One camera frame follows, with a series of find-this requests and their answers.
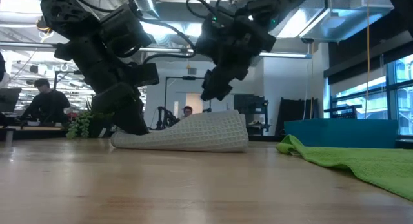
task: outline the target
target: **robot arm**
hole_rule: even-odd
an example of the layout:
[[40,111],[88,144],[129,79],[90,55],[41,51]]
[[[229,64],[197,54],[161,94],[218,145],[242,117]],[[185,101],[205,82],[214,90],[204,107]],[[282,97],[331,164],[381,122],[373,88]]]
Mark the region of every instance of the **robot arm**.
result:
[[231,80],[244,80],[253,58],[263,50],[270,52],[274,46],[276,38],[268,32],[303,1],[255,0],[235,13],[204,4],[210,13],[204,17],[196,48],[198,53],[210,57],[216,67],[205,74],[201,99],[221,101],[232,90]]
[[41,8],[47,26],[70,40],[58,44],[55,57],[73,59],[85,83],[96,92],[92,110],[114,113],[114,124],[128,133],[148,133],[137,88],[157,84],[159,78],[153,63],[127,65],[119,60],[151,43],[129,5],[102,20],[85,11],[77,0],[42,0]]

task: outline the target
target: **towel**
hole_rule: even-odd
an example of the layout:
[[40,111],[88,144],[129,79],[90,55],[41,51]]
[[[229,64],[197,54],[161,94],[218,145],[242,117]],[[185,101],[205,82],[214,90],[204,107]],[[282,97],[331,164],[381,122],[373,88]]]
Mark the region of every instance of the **towel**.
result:
[[362,181],[413,201],[413,150],[306,147],[294,136],[276,148],[283,154],[299,153],[322,167],[350,169]]
[[170,128],[143,136],[116,132],[116,148],[141,150],[185,150],[244,152],[248,146],[245,116],[237,110],[192,114]]

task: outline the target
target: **wooden table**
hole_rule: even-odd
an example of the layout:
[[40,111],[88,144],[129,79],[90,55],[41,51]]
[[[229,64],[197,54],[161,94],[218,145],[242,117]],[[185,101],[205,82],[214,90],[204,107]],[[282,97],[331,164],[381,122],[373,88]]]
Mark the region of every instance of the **wooden table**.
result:
[[0,147],[0,223],[413,223],[411,202],[273,146],[216,154],[16,141]]

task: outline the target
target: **blue box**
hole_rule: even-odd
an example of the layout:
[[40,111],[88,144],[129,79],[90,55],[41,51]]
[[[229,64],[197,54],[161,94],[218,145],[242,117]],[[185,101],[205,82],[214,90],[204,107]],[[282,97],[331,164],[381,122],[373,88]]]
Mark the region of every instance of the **blue box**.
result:
[[308,147],[394,148],[398,136],[396,120],[311,119],[284,126]]

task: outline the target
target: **green plant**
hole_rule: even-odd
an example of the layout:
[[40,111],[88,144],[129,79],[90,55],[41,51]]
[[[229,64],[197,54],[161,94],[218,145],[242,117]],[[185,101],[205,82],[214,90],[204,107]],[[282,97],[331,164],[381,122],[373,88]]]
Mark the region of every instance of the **green plant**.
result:
[[74,139],[75,137],[77,137],[77,133],[80,130],[81,136],[83,138],[88,138],[90,120],[93,117],[94,115],[91,113],[91,111],[86,111],[86,112],[81,113],[80,116],[76,118],[75,121],[72,121],[72,123],[70,124],[70,128],[66,134],[66,137],[68,139]]

